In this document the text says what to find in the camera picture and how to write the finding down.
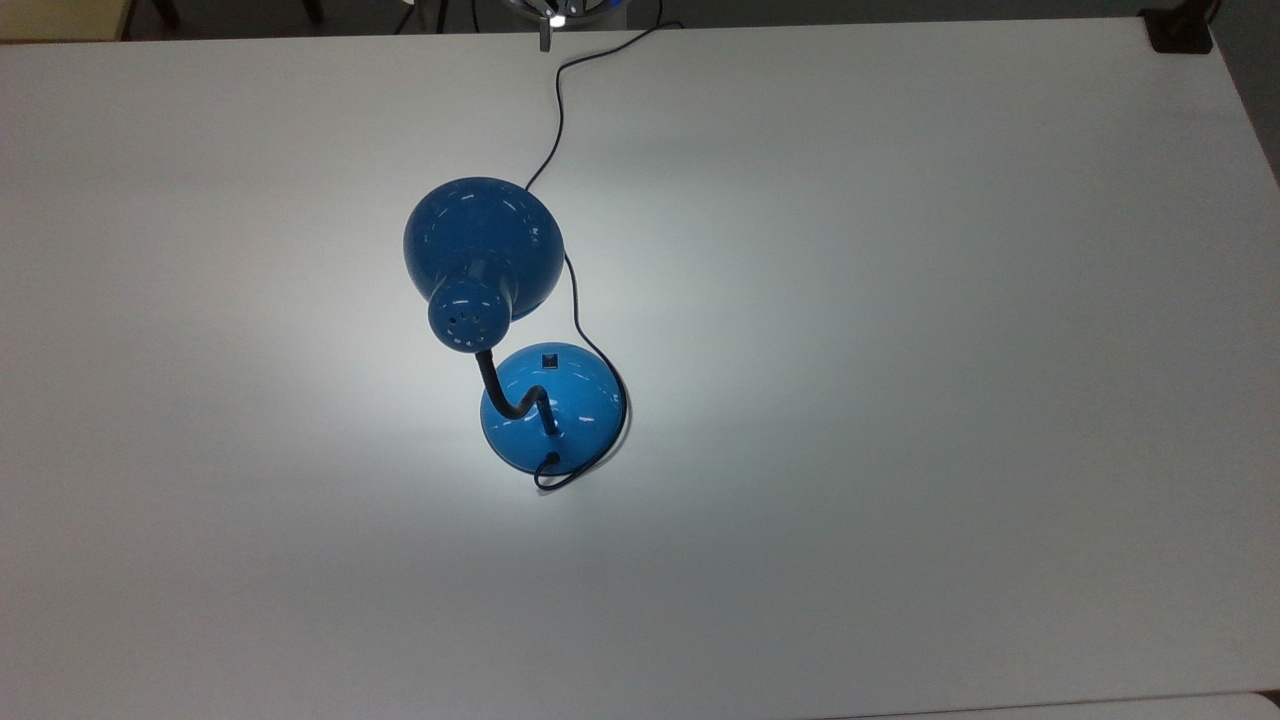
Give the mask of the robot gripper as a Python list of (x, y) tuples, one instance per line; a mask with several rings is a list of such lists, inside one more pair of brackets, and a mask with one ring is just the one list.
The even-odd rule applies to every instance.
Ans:
[(550, 19), (564, 18), (568, 24), (602, 20), (623, 10), (628, 1), (506, 1), (512, 12), (539, 20), (539, 51), (549, 53), (553, 27)]

